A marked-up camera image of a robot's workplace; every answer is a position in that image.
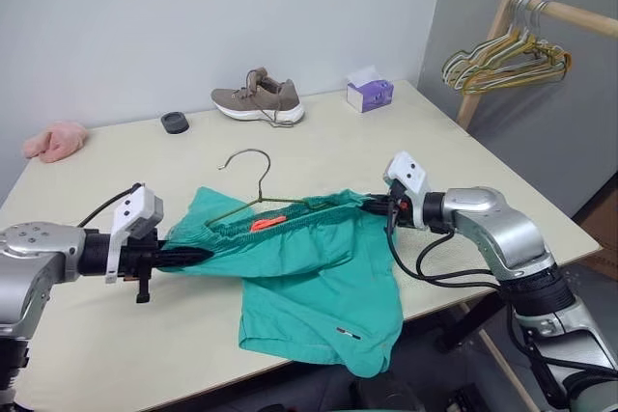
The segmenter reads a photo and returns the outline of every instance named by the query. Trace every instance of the tissue box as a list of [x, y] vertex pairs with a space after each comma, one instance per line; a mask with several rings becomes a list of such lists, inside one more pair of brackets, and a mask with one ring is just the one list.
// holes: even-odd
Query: tissue box
[[393, 101], [393, 84], [381, 79], [356, 87], [348, 84], [348, 103], [360, 113], [380, 108]]

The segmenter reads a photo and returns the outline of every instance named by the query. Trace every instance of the table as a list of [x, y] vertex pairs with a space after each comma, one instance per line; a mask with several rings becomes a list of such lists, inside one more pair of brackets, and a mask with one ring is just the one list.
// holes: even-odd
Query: table
[[[46, 220], [74, 225], [136, 181], [163, 199], [163, 235], [186, 211], [201, 185], [249, 201], [272, 158], [265, 195], [320, 195], [351, 188], [385, 191], [381, 175], [391, 156], [406, 150], [426, 169], [434, 190], [487, 185], [541, 229], [558, 263], [595, 252], [599, 245], [516, 173], [483, 148], [405, 81], [391, 105], [358, 114], [344, 92], [303, 99], [307, 114], [295, 128], [241, 123], [219, 112], [187, 115], [191, 128], [168, 135], [159, 120], [93, 129], [83, 150], [45, 165], [30, 161], [0, 209], [0, 229]], [[108, 232], [112, 209], [92, 226]], [[399, 234], [411, 263], [435, 239]], [[484, 266], [471, 242], [456, 236], [427, 259], [428, 273]], [[396, 278], [406, 318], [453, 305], [479, 288], [436, 288], [399, 269]], [[204, 392], [285, 363], [238, 348], [240, 281], [156, 272], [152, 302], [136, 305], [136, 283], [106, 285], [81, 278], [53, 289], [31, 342], [30, 365], [17, 379], [17, 400], [37, 410], [137, 410]]]

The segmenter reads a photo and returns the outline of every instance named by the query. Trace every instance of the pink slipper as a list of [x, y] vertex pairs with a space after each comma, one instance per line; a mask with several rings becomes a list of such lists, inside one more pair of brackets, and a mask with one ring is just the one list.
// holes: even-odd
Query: pink slipper
[[53, 163], [75, 153], [84, 146], [88, 132], [78, 123], [60, 121], [23, 144], [26, 158], [38, 156], [43, 163]]

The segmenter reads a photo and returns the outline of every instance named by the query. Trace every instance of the beige sneaker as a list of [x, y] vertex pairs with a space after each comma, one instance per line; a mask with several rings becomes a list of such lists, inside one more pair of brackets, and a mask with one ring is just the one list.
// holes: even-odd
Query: beige sneaker
[[246, 87], [214, 89], [212, 101], [221, 112], [242, 121], [264, 120], [272, 126], [292, 126], [305, 114], [294, 83], [277, 82], [264, 68], [247, 73]]

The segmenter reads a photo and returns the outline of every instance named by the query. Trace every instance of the wooden rack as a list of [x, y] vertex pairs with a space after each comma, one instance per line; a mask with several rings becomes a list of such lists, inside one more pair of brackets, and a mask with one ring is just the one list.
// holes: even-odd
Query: wooden rack
[[[534, 9], [541, 1], [542, 0], [531, 0], [527, 6], [528, 10]], [[511, 0], [500, 0], [498, 10], [493, 18], [492, 27], [490, 28], [490, 32], [487, 36], [488, 41], [506, 34], [511, 22], [508, 8], [510, 2]], [[609, 18], [601, 14], [593, 14], [592, 12], [587, 12], [585, 10], [578, 9], [577, 7], [572, 7], [570, 5], [554, 1], [546, 4], [541, 9], [541, 12], [548, 16], [567, 21], [581, 28], [594, 31], [595, 33], [618, 39], [617, 19]], [[480, 95], [464, 96], [462, 106], [457, 114], [457, 124], [464, 129], [467, 129], [480, 101]]]

